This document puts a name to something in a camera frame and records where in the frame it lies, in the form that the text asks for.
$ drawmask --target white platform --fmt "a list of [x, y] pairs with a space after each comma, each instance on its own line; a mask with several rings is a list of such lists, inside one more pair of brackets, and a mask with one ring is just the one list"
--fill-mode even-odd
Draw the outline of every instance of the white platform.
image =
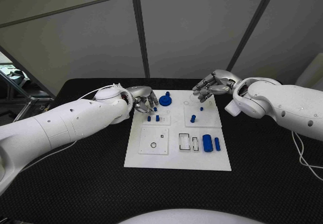
[[[231, 171], [221, 118], [214, 97], [205, 103], [199, 103], [198, 98], [192, 96], [192, 91], [172, 90], [169, 92], [172, 104], [169, 106], [157, 106], [157, 112], [155, 112], [155, 115], [150, 115], [152, 122], [147, 122], [149, 114], [134, 111], [124, 167]], [[157, 97], [162, 97], [166, 90], [155, 90], [155, 93]], [[193, 114], [196, 115], [196, 122], [191, 123]], [[160, 116], [162, 120], [162, 123], [157, 125], [156, 115]], [[181, 151], [181, 133], [191, 135], [192, 149], [192, 138], [198, 137], [199, 152], [193, 152], [192, 149], [189, 152]], [[204, 151], [202, 136], [205, 134], [212, 136], [214, 151], [211, 153]], [[215, 149], [215, 137], [219, 138], [221, 142], [219, 152]], [[150, 146], [153, 142], [157, 144], [156, 148]]]

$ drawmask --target blue cylinder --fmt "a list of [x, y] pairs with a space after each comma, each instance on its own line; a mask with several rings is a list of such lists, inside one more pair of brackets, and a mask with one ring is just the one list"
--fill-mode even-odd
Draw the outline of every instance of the blue cylinder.
[[214, 151], [212, 138], [209, 134], [204, 135], [204, 151], [208, 153]]
[[196, 116], [192, 115], [192, 118], [191, 118], [191, 122], [192, 122], [192, 123], [195, 122], [195, 118], [196, 118]]
[[162, 106], [169, 106], [172, 103], [172, 98], [169, 96], [162, 96], [159, 102]]
[[217, 151], [221, 151], [219, 138], [215, 138], [214, 141], [215, 141], [215, 148], [217, 148]]

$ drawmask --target black line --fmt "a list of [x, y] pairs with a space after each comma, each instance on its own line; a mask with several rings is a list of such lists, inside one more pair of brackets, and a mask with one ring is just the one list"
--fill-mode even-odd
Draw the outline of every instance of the black line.
[[28, 18], [23, 18], [23, 19], [20, 19], [20, 20], [16, 20], [16, 21], [12, 21], [12, 22], [6, 22], [6, 23], [0, 24], [0, 28], [7, 27], [7, 26], [12, 26], [12, 25], [15, 25], [15, 24], [19, 24], [19, 23], [22, 23], [22, 22], [28, 22], [28, 21], [31, 21], [31, 20], [39, 19], [39, 18], [42, 18], [42, 17], [45, 17], [45, 16], [55, 15], [55, 14], [58, 14], [58, 13], [67, 12], [67, 11], [74, 10], [74, 9], [77, 9], [77, 8], [81, 8], [81, 7], [94, 5], [94, 4], [101, 3], [101, 2], [104, 2], [104, 1], [110, 1], [110, 0], [95, 0], [95, 1], [87, 2], [87, 3], [81, 4], [81, 5], [71, 6], [71, 7], [68, 7], [68, 8], [59, 9], [59, 10], [56, 10], [56, 11], [52, 11], [52, 12], [49, 12], [49, 13], [44, 13], [44, 14], [41, 14], [41, 15], [36, 15], [36, 16], [32, 16], [32, 17], [28, 17]]
[[240, 58], [240, 55], [241, 55], [241, 52], [244, 50], [244, 46], [250, 40], [250, 37], [251, 37], [251, 34], [253, 34], [253, 31], [254, 31], [254, 28], [260, 22], [260, 19], [261, 19], [261, 16], [263, 16], [263, 13], [264, 13], [264, 10], [268, 6], [268, 3], [270, 3], [271, 0], [261, 0], [261, 3], [258, 5], [258, 8], [255, 10], [255, 13], [254, 13], [254, 17], [251, 19], [251, 23], [248, 25], [248, 28], [245, 30], [245, 33], [244, 33], [244, 37], [241, 39], [241, 42], [240, 42], [240, 45], [238, 45], [238, 48], [235, 50], [235, 53], [234, 53], [234, 56], [232, 56], [232, 59], [231, 59], [231, 62], [230, 62], [230, 65], [227, 67], [227, 70], [231, 71], [232, 68], [234, 68], [234, 65], [237, 63], [237, 60]]
[[144, 76], [150, 78], [150, 64], [149, 64], [149, 55], [147, 55], [147, 47], [146, 47], [146, 37], [144, 37], [144, 28], [143, 28], [143, 14], [142, 14], [142, 2], [140, 0], [133, 0], [133, 9], [139, 30], [139, 38], [140, 38], [140, 49], [142, 49], [142, 57], [143, 57], [143, 69]]
[[13, 62], [15, 67], [28, 74], [28, 77], [31, 78], [31, 80], [39, 85], [39, 87], [51, 95], [51, 97], [55, 98], [55, 95], [52, 94], [52, 92], [49, 91], [49, 89], [39, 82], [39, 80], [35, 78], [35, 76], [32, 75], [32, 73], [26, 70], [26, 68], [22, 66], [22, 64], [18, 62], [18, 60], [13, 58], [13, 56], [10, 55], [10, 53], [6, 51], [6, 49], [2, 46], [0, 46], [0, 52], [10, 59], [10, 61]]

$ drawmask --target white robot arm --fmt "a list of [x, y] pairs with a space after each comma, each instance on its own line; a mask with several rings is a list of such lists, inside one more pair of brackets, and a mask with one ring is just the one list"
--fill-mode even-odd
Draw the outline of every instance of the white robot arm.
[[56, 147], [88, 137], [110, 124], [124, 121], [133, 103], [136, 109], [153, 113], [146, 106], [159, 101], [152, 88], [120, 84], [98, 89], [94, 100], [80, 99], [46, 113], [0, 127], [0, 195], [31, 161]]
[[323, 92], [296, 85], [281, 85], [270, 78], [241, 80], [231, 72], [215, 72], [193, 87], [204, 102], [212, 95], [230, 93], [225, 110], [232, 116], [244, 112], [253, 118], [268, 115], [296, 133], [323, 141]]

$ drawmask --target black mesh table surface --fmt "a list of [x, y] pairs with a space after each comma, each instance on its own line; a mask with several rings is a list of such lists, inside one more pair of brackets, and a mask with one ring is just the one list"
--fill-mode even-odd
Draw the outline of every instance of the black mesh table surface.
[[[126, 88], [147, 85], [153, 89], [191, 90], [199, 80], [74, 79], [54, 107], [119, 82]], [[224, 110], [231, 95], [215, 100], [232, 172], [124, 168], [131, 111], [130, 119], [19, 174], [0, 197], [0, 216], [36, 224], [119, 223], [150, 211], [193, 208], [268, 224], [323, 223], [323, 182], [299, 163], [292, 132], [268, 116], [232, 117]], [[307, 161], [323, 164], [323, 143], [306, 137], [303, 141]]]

